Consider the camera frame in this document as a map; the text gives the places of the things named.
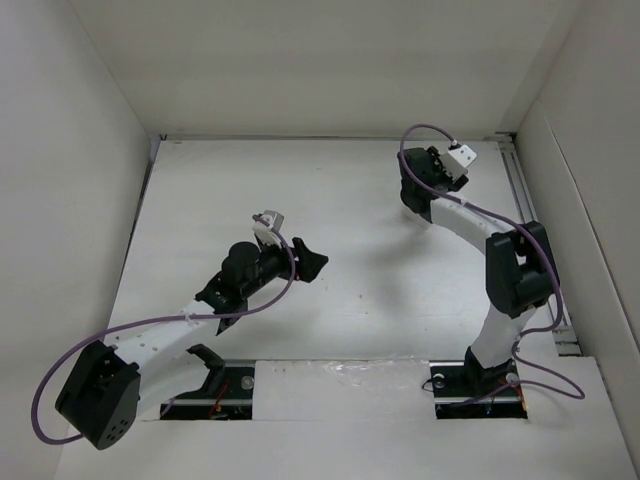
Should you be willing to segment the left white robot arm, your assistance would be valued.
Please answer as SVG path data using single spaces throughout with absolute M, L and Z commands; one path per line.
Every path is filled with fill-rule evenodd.
M 302 239 L 292 243 L 292 249 L 261 240 L 236 243 L 176 320 L 112 344 L 89 342 L 56 399 L 56 411 L 104 450 L 148 408 L 183 393 L 216 394 L 225 362 L 205 346 L 206 336 L 230 328 L 246 314 L 249 298 L 274 279 L 310 283 L 328 263 L 328 256 L 309 250 Z

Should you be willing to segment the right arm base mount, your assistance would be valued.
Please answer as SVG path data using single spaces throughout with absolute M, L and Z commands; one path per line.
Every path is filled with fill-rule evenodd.
M 468 348 L 463 360 L 429 362 L 422 389 L 433 394 L 438 420 L 527 419 L 514 360 L 484 369 Z

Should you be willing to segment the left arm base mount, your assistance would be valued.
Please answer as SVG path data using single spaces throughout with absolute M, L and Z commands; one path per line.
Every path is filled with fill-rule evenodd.
M 187 350 L 188 360 L 198 359 L 207 371 L 198 388 L 190 388 L 163 403 L 160 420 L 244 421 L 253 417 L 256 362 L 227 362 L 209 347 L 197 344 Z

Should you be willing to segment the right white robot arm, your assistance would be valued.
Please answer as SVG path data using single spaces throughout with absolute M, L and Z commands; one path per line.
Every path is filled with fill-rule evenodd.
M 514 223 L 458 197 L 475 158 L 466 145 L 454 145 L 446 153 L 418 147 L 397 154 L 405 208 L 423 223 L 454 233 L 484 257 L 489 310 L 457 375 L 469 397 L 512 383 L 519 340 L 531 317 L 559 289 L 542 224 Z

